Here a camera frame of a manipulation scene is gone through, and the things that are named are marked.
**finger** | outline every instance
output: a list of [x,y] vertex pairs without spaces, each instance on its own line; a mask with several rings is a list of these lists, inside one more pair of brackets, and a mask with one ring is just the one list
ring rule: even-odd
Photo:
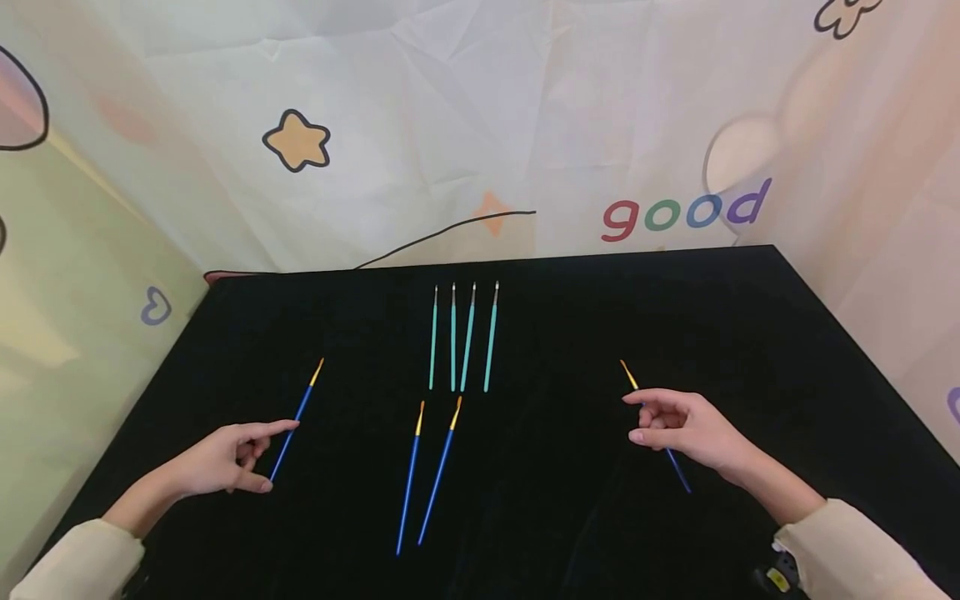
[[240,471],[240,476],[237,477],[237,482],[234,487],[237,490],[245,490],[247,492],[266,493],[274,488],[274,484],[263,475],[243,470]]
[[640,427],[649,427],[650,421],[652,421],[657,415],[660,414],[660,406],[656,403],[647,404],[640,409]]
[[673,448],[684,449],[687,432],[683,429],[634,429],[627,437],[637,445],[645,445],[655,450]]
[[271,423],[243,423],[236,425],[237,442],[249,442],[258,438],[269,438],[284,431],[296,429],[300,425],[298,420],[275,420]]
[[237,446],[237,462],[243,463],[248,456],[253,454],[253,446],[250,444],[240,444]]
[[683,427],[686,425],[686,417],[684,415],[678,415],[676,413],[664,413],[662,417],[663,422],[667,427],[677,429],[678,427]]
[[676,390],[664,390],[663,388],[651,388],[649,390],[637,390],[623,397],[627,404],[650,405],[656,402],[661,410],[672,410],[678,413],[687,414],[696,404],[697,396],[687,392],[677,392]]
[[270,447],[270,438],[257,438],[253,441],[253,456],[260,458]]

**blue paintbrush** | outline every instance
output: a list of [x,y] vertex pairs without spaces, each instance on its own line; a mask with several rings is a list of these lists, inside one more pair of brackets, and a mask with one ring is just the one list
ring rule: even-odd
[[457,426],[457,417],[460,415],[460,403],[464,397],[457,398],[457,411],[453,413],[453,420],[450,422],[450,430],[446,432],[446,443],[444,444],[444,453],[440,457],[440,466],[437,467],[437,478],[433,480],[433,491],[430,493],[430,502],[426,505],[426,514],[423,516],[423,526],[420,528],[420,538],[417,545],[423,543],[423,535],[426,534],[426,524],[430,520],[430,512],[433,511],[433,501],[437,498],[437,488],[440,487],[440,477],[444,474],[444,465],[446,464],[446,454],[450,451],[450,441],[453,440],[453,429]]
[[[636,380],[634,375],[630,372],[630,369],[627,368],[627,363],[620,360],[620,364],[623,365],[623,370],[627,372],[627,377],[630,379],[630,385],[634,386],[634,390],[639,390],[636,385]],[[693,493],[693,490],[690,489],[690,484],[686,483],[686,477],[684,477],[684,471],[680,468],[680,463],[677,462],[677,458],[673,455],[673,452],[670,448],[665,448],[666,455],[670,458],[670,462],[673,463],[673,469],[677,471],[677,476],[680,477],[680,483],[684,484],[684,489],[687,493]]]
[[[320,369],[324,367],[323,358],[320,359],[320,364],[317,365],[317,370],[313,372],[313,378],[310,379],[310,385],[306,387],[306,392],[303,393],[303,400],[300,401],[300,408],[297,409],[297,415],[294,417],[294,420],[300,420],[300,415],[303,414],[303,409],[306,408],[306,401],[310,399],[310,393],[313,392],[313,384],[317,382],[317,375],[320,374]],[[280,455],[276,458],[276,465],[274,465],[274,472],[270,473],[270,480],[273,481],[276,477],[276,472],[280,469],[280,463],[283,461],[283,455],[287,453],[287,446],[290,445],[290,440],[294,437],[294,430],[291,429],[287,432],[287,439],[283,441],[283,448],[280,449]]]
[[407,506],[410,505],[410,488],[414,483],[414,465],[417,463],[417,446],[420,445],[420,424],[423,423],[423,405],[420,402],[420,416],[417,418],[417,430],[414,433],[414,451],[410,455],[410,472],[407,473],[407,492],[403,495],[403,514],[400,516],[400,534],[396,537],[396,555],[400,556],[400,546],[403,544],[403,527],[407,524]]

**hand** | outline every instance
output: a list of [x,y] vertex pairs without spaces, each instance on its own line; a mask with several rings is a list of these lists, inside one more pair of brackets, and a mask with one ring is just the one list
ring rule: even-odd
[[641,404],[630,441],[655,450],[672,448],[733,481],[762,452],[743,437],[706,398],[674,390],[637,390],[623,397]]
[[234,489],[266,493],[274,485],[253,473],[256,460],[270,447],[270,437],[296,428],[295,420],[244,423],[217,429],[158,470],[179,495]]

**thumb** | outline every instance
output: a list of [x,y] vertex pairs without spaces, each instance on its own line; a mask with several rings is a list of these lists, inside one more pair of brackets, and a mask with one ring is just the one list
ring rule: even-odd
[[655,450],[672,448],[679,450],[683,445],[682,429],[648,429],[639,428],[631,431],[627,437],[636,445],[645,445]]
[[237,490],[244,490],[246,492],[266,493],[274,488],[274,484],[263,475],[243,470],[240,472],[240,476],[237,478],[237,483],[234,487]]

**paintbrush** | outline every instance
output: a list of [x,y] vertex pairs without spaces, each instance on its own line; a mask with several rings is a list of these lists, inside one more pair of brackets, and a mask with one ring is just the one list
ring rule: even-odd
[[433,286],[433,328],[430,330],[430,383],[429,389],[433,389],[433,367],[437,362],[437,288]]
[[487,372],[483,377],[484,393],[490,389],[490,364],[493,360],[493,333],[496,331],[496,301],[500,295],[500,282],[497,281],[493,286],[493,309],[490,314],[490,339],[487,341]]
[[423,535],[426,534],[426,524],[430,520],[430,513],[433,511],[433,502],[437,498],[437,488],[440,487],[440,478],[444,474],[444,465],[446,464],[446,455],[450,451],[450,442],[453,440],[453,429],[457,426],[457,417],[460,415],[460,403],[464,397],[457,398],[457,410],[453,413],[453,420],[450,422],[450,430],[446,432],[446,443],[444,444],[444,453],[440,457],[440,466],[437,467],[437,478],[433,480],[433,491],[430,493],[430,502],[426,505],[426,514],[423,516],[423,525],[420,528],[420,538],[417,545],[423,543]]
[[470,312],[467,316],[467,346],[464,348],[464,367],[460,371],[460,393],[464,392],[467,386],[467,364],[470,360],[470,341],[473,339],[473,305],[477,300],[477,284],[473,282],[473,292],[470,293]]
[[[313,392],[313,384],[317,382],[317,375],[320,374],[320,369],[324,367],[323,358],[320,359],[320,364],[317,365],[317,370],[313,372],[313,378],[310,379],[310,385],[306,387],[306,392],[303,393],[303,399],[300,401],[300,408],[297,409],[297,415],[294,417],[294,420],[300,420],[300,415],[303,414],[303,409],[306,408],[306,401],[310,399],[310,393]],[[276,465],[274,465],[274,472],[270,473],[270,480],[273,481],[276,477],[276,472],[280,469],[280,463],[283,461],[283,455],[287,453],[287,446],[290,445],[290,440],[294,437],[294,430],[291,429],[287,432],[287,439],[283,441],[283,448],[280,449],[280,455],[276,458]]]
[[403,513],[400,516],[400,534],[396,537],[396,555],[400,556],[400,546],[403,544],[403,528],[407,524],[407,507],[410,505],[410,488],[414,483],[414,465],[417,463],[417,446],[420,445],[420,425],[423,423],[423,406],[420,402],[420,416],[417,417],[417,429],[414,432],[414,450],[410,455],[410,472],[407,473],[407,491],[403,495]]
[[450,392],[457,391],[457,282],[450,293]]
[[[630,372],[630,369],[627,368],[627,363],[623,362],[623,359],[620,359],[620,365],[623,366],[627,377],[630,378],[630,385],[634,386],[634,390],[639,390],[634,375]],[[684,489],[687,493],[693,493],[693,490],[690,489],[690,484],[686,483],[686,477],[684,477],[684,472],[680,468],[680,463],[677,462],[677,457],[673,455],[673,451],[671,451],[670,448],[665,448],[665,450],[666,455],[670,458],[670,462],[673,463],[673,469],[677,471],[677,476],[680,477],[680,483],[684,484]]]

